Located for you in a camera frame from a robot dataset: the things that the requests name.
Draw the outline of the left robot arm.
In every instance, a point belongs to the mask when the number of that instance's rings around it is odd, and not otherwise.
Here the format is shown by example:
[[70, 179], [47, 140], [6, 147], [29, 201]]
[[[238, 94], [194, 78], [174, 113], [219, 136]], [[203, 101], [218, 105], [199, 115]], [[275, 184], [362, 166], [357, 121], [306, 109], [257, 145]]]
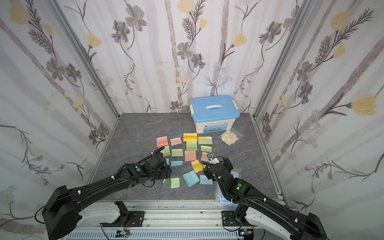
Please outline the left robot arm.
[[83, 219], [80, 212], [91, 204], [147, 181], [169, 179], [171, 173], [163, 154], [156, 150], [137, 163], [123, 164], [116, 173], [92, 184], [55, 189], [41, 209], [48, 238], [58, 240], [72, 232]]

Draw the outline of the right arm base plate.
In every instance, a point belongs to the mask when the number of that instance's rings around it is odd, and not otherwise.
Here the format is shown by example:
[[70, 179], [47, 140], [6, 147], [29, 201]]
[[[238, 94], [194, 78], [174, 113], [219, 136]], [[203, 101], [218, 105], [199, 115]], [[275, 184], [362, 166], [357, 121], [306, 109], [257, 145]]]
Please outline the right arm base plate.
[[223, 227], [240, 227], [234, 211], [221, 211]]

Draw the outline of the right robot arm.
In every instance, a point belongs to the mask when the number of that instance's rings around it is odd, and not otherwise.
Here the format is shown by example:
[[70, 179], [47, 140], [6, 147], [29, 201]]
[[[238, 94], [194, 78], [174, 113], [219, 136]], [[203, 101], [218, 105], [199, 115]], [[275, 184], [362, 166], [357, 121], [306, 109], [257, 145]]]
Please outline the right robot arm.
[[224, 198], [236, 204], [234, 212], [239, 226], [262, 228], [284, 240], [327, 240], [326, 231], [316, 215], [296, 212], [269, 198], [249, 182], [231, 174], [228, 158], [209, 154], [204, 174], [217, 182]]

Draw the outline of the torn pink memo page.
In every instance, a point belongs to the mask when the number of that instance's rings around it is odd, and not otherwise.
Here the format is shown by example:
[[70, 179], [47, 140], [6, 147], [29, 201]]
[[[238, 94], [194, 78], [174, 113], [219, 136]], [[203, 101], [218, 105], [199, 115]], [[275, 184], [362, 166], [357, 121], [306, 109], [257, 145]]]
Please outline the torn pink memo page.
[[201, 161], [203, 161], [203, 162], [209, 161], [207, 152], [202, 152]]

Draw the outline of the yellow memo pad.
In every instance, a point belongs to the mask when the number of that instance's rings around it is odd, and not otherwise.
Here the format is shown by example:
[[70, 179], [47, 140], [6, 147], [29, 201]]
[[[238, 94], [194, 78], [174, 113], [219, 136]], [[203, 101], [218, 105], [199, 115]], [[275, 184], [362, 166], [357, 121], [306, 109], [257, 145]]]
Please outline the yellow memo pad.
[[195, 173], [199, 173], [203, 170], [203, 165], [198, 160], [191, 162], [191, 165]]
[[198, 134], [197, 133], [184, 133], [183, 134], [183, 141], [184, 142], [196, 142], [198, 140]]

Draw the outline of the small green memo pad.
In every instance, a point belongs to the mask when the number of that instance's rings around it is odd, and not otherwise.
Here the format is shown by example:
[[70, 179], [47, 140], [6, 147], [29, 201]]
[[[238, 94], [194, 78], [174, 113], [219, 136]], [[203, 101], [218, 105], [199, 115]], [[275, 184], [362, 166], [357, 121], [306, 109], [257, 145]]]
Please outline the small green memo pad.
[[171, 186], [171, 179], [164, 179], [163, 184], [164, 186]]

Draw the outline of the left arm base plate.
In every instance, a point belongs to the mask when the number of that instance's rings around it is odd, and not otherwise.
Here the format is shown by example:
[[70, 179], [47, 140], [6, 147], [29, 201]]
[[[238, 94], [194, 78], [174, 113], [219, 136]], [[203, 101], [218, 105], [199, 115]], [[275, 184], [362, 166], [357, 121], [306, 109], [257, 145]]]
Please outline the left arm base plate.
[[145, 219], [144, 211], [130, 211], [122, 213], [119, 217], [119, 227], [126, 228], [140, 228], [143, 226], [143, 221]]

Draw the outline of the torn yellow memo page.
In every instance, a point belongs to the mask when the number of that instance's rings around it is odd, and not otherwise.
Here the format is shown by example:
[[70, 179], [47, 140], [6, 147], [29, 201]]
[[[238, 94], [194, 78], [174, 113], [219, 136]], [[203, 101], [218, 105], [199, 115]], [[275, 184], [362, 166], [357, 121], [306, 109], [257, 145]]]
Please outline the torn yellow memo page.
[[212, 145], [213, 139], [212, 137], [198, 137], [199, 145]]

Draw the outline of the torn green memo page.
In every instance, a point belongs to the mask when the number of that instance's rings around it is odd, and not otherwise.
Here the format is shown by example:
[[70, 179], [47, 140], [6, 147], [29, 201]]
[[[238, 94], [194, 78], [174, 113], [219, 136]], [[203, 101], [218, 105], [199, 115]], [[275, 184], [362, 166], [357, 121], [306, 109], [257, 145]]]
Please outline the torn green memo page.
[[212, 152], [212, 147], [201, 145], [201, 151], [205, 153], [210, 153]]

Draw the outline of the torn blue memo page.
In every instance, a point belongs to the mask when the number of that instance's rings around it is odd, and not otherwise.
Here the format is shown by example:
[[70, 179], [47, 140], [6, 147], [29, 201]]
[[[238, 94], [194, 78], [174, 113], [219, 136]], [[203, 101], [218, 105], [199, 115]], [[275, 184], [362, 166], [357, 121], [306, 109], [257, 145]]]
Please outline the torn blue memo page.
[[208, 179], [205, 175], [200, 175], [200, 184], [201, 185], [212, 185], [213, 180]]

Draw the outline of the pink memo pad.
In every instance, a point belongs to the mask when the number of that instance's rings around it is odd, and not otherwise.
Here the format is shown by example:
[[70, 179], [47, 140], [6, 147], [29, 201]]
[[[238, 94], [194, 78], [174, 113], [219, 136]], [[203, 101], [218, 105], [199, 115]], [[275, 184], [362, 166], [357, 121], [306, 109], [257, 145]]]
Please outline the pink memo pad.
[[185, 151], [185, 161], [186, 162], [193, 162], [196, 160], [197, 160], [196, 151]]
[[168, 137], [167, 136], [158, 137], [157, 138], [157, 147], [158, 148], [165, 147], [165, 146], [168, 146], [168, 145], [169, 145], [169, 142], [168, 142]]

